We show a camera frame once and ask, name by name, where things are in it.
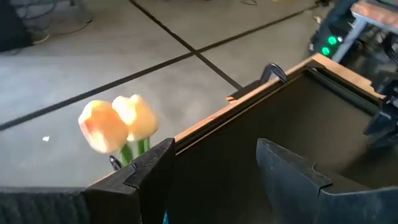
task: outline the green light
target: green light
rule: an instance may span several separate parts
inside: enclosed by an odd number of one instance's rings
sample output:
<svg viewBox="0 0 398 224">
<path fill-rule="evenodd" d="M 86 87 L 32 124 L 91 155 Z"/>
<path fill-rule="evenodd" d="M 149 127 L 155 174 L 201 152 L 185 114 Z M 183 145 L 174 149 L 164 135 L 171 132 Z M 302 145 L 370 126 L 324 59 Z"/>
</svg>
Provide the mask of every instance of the green light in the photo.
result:
<svg viewBox="0 0 398 224">
<path fill-rule="evenodd" d="M 328 42 L 330 45 L 335 45 L 335 44 L 337 44 L 337 39 L 336 39 L 336 37 L 331 36 L 328 38 Z"/>
<path fill-rule="evenodd" d="M 328 47 L 322 47 L 321 52 L 323 55 L 329 55 L 330 54 L 330 49 Z"/>
</svg>

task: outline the gray floor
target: gray floor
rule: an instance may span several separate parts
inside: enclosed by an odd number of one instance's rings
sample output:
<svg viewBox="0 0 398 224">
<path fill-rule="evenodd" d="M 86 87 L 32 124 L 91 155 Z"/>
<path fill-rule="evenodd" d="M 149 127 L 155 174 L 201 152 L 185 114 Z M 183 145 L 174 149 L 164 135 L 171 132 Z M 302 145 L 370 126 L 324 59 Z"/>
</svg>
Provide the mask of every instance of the gray floor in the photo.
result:
<svg viewBox="0 0 398 224">
<path fill-rule="evenodd" d="M 138 0 L 171 32 L 200 49 L 303 10 L 312 0 Z M 16 119 L 109 82 L 143 71 L 189 50 L 127 0 L 89 0 L 93 22 L 79 32 L 52 35 L 15 56 L 0 56 L 0 123 Z M 49 31 L 78 27 L 70 8 L 57 9 Z M 203 52 L 240 85 L 275 62 L 289 68 L 307 56 L 317 28 L 307 11 Z M 93 99 L 141 94 L 157 112 L 155 144 L 227 105 L 236 89 L 196 56 L 0 132 L 0 185 L 87 186 L 110 173 L 108 157 L 90 149 L 77 125 Z"/>
</svg>

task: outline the yellow tulip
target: yellow tulip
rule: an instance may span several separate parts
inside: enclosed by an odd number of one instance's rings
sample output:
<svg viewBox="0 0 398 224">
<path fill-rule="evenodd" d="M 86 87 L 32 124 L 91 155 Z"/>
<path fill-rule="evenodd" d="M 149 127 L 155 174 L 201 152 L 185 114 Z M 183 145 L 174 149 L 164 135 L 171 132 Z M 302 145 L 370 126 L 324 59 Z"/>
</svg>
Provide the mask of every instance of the yellow tulip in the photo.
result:
<svg viewBox="0 0 398 224">
<path fill-rule="evenodd" d="M 106 101 L 89 102 L 79 116 L 78 122 L 90 146 L 100 153 L 119 151 L 127 142 L 126 124 Z"/>
<path fill-rule="evenodd" d="M 128 141 L 149 138 L 157 131 L 156 116 L 141 96 L 133 95 L 130 98 L 118 96 L 112 102 L 112 107 L 128 126 Z"/>
</svg>

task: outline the tulip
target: tulip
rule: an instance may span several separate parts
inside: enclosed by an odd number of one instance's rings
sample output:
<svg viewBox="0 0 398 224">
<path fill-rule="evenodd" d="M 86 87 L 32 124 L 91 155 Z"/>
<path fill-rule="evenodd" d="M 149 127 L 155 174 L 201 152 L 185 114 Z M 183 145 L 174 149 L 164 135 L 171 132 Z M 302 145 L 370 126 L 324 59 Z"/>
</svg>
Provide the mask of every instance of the tulip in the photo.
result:
<svg viewBox="0 0 398 224">
<path fill-rule="evenodd" d="M 78 118 L 80 129 L 88 144 L 97 152 L 121 151 L 123 164 L 132 160 L 126 144 L 128 128 L 112 105 L 106 101 L 89 102 Z"/>
<path fill-rule="evenodd" d="M 150 148 L 149 138 L 157 131 L 158 122 L 154 112 L 139 95 L 130 98 L 119 96 L 112 102 L 128 129 L 128 141 L 136 141 L 138 151 L 134 158 Z"/>
</svg>

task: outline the concrete floor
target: concrete floor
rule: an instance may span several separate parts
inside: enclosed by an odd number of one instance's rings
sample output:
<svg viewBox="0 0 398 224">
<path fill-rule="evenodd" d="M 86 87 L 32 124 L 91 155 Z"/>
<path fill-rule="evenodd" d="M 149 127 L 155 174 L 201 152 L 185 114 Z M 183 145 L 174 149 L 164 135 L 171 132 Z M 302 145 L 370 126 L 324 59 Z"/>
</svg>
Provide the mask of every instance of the concrete floor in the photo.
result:
<svg viewBox="0 0 398 224">
<path fill-rule="evenodd" d="M 82 93 L 90 95 L 1 131 L 0 185 L 78 187 L 110 173 L 108 157 L 90 149 L 77 124 L 90 100 L 142 95 L 160 119 L 153 144 L 226 106 L 225 96 L 236 89 L 190 51 L 302 11 L 314 0 L 257 2 L 137 1 L 187 48 L 128 0 L 88 0 L 93 22 L 86 29 L 53 35 L 15 56 L 0 56 L 0 124 Z M 68 23 L 73 10 L 56 12 L 50 33 L 78 27 Z M 247 85 L 269 62 L 289 68 L 307 57 L 308 39 L 317 28 L 314 13 L 305 11 L 200 52 L 238 84 Z M 90 94 L 124 77 L 129 81 Z"/>
</svg>

